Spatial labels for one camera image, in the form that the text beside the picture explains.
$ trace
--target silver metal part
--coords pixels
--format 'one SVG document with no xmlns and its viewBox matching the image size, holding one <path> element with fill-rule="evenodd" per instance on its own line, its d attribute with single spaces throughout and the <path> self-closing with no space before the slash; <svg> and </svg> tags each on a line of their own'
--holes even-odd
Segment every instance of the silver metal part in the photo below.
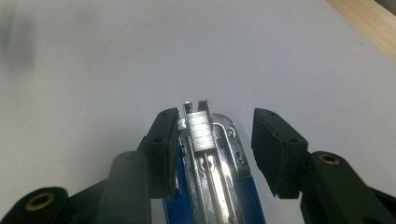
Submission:
<svg viewBox="0 0 396 224">
<path fill-rule="evenodd" d="M 233 123 L 212 115 L 207 101 L 198 112 L 184 108 L 178 129 L 195 223 L 245 223 L 233 184 L 250 169 Z"/>
</svg>

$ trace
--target white table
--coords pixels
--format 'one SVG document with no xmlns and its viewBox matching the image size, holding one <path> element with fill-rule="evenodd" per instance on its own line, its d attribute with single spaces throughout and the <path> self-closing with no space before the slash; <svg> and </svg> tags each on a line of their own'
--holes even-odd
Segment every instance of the white table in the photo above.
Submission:
<svg viewBox="0 0 396 224">
<path fill-rule="evenodd" d="M 15 4 L 0 51 L 0 217 L 35 189 L 72 195 L 105 178 L 157 113 L 199 99 L 237 126 L 268 223 L 303 219 L 255 165 L 255 107 L 396 195 L 396 64 L 325 1 L 104 2 Z M 153 215 L 164 223 L 161 202 Z"/>
</svg>

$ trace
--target white surface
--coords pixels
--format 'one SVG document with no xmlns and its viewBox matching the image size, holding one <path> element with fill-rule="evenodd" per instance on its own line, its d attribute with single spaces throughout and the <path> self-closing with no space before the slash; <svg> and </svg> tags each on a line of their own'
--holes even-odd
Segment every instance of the white surface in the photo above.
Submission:
<svg viewBox="0 0 396 224">
<path fill-rule="evenodd" d="M 235 122 L 268 223 L 303 220 L 255 165 L 255 107 L 396 195 L 396 65 L 325 1 L 18 1 L 13 17 L 0 49 L 0 217 L 34 189 L 87 188 L 157 113 L 205 98 Z"/>
</svg>

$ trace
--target wooden surface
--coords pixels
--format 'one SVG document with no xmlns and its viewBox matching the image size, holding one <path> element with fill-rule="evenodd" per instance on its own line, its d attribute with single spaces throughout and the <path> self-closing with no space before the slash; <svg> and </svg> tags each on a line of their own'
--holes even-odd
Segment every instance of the wooden surface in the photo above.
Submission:
<svg viewBox="0 0 396 224">
<path fill-rule="evenodd" d="M 362 34 L 396 62 L 396 17 L 374 0 L 328 0 Z"/>
</svg>

